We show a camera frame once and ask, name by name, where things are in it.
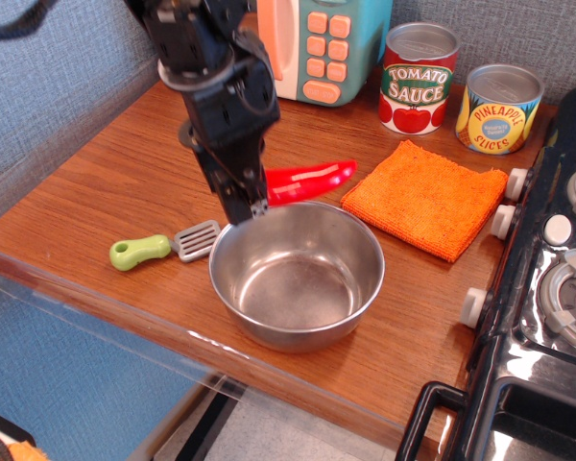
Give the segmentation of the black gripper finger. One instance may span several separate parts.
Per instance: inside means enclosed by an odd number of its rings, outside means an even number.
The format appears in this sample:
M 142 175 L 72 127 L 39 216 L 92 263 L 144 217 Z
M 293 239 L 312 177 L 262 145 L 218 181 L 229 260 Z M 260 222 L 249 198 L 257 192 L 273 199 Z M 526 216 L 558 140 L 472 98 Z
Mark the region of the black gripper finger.
M 262 217 L 269 209 L 266 199 L 251 203 L 242 190 L 232 183 L 219 186 L 218 198 L 228 222 L 234 226 Z

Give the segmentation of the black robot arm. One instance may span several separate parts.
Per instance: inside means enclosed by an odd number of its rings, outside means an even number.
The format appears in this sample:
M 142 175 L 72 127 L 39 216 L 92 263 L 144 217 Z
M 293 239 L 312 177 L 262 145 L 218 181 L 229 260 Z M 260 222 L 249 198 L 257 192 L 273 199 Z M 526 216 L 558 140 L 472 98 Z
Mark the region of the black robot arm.
M 0 1 L 0 217 L 156 81 L 228 220 L 264 213 L 263 135 L 279 118 L 246 1 Z

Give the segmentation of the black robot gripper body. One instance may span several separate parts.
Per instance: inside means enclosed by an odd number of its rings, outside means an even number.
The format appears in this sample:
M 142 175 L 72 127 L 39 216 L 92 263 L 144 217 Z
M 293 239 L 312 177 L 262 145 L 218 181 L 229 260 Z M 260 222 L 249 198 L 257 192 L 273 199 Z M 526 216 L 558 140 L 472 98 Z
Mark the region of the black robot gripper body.
M 229 52 L 215 64 L 212 68 L 190 53 L 178 58 L 178 74 L 188 86 L 182 98 L 201 149 L 197 160 L 208 182 L 221 171 L 246 201 L 263 201 L 263 136 L 279 119 L 268 54 Z

